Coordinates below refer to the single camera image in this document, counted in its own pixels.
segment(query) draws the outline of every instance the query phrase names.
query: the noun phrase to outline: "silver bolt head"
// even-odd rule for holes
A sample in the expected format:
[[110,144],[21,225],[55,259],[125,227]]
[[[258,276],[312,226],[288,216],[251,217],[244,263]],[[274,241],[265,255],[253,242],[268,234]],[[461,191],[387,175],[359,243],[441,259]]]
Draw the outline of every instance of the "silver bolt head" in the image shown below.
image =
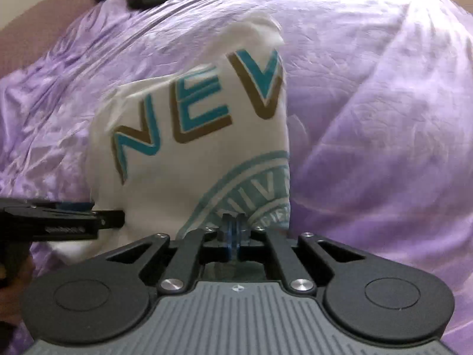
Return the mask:
[[295,279],[291,282],[290,286],[296,291],[309,291],[314,288],[314,283],[309,279]]
[[183,288],[184,283],[180,279],[164,279],[161,282],[161,287],[167,291],[178,291]]

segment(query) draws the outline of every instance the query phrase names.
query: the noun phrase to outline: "black circular pad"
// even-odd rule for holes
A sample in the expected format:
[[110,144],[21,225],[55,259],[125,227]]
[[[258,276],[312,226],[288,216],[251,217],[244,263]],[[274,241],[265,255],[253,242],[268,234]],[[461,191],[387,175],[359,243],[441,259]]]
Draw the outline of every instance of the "black circular pad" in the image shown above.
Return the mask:
[[149,299],[133,266],[92,259],[37,278],[23,295],[22,316],[35,339],[87,345],[130,330]]
[[90,311],[107,302],[110,288],[97,280],[75,280],[54,293],[56,303],[71,311]]
[[437,277],[380,258],[338,266],[323,303],[347,331],[393,344],[440,337],[454,307]]
[[365,295],[370,302],[379,307],[404,309],[417,303],[420,291],[414,284],[406,280],[382,278],[368,283]]

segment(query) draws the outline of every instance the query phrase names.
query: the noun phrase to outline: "pink cushion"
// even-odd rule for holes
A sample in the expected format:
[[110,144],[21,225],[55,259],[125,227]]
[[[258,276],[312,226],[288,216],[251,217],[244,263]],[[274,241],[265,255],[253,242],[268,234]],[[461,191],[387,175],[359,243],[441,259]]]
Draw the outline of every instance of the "pink cushion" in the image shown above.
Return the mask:
[[94,0],[44,0],[0,30],[0,78],[34,63]]

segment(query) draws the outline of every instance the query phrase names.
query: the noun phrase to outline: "gray plastic housing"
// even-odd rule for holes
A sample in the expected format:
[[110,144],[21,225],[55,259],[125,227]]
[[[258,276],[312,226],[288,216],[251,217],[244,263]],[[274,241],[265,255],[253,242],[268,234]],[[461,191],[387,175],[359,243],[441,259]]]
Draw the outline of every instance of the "gray plastic housing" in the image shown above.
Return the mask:
[[119,338],[77,348],[37,340],[25,354],[455,355],[438,340],[410,348],[357,341],[313,298],[289,295],[276,282],[198,282],[188,294],[162,297],[143,323]]

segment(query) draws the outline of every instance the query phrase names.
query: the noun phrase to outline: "purple bedding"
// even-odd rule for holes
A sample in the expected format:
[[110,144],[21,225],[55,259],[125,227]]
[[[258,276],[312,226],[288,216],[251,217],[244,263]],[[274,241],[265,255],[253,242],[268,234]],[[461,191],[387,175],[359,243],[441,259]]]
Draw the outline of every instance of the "purple bedding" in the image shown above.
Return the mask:
[[[88,125],[112,86],[177,72],[263,10],[286,45],[291,227],[430,271],[473,348],[473,17],[449,0],[170,0],[92,9],[0,80],[0,196],[87,201]],[[33,247],[38,271],[60,265]],[[31,343],[22,327],[10,354]]]

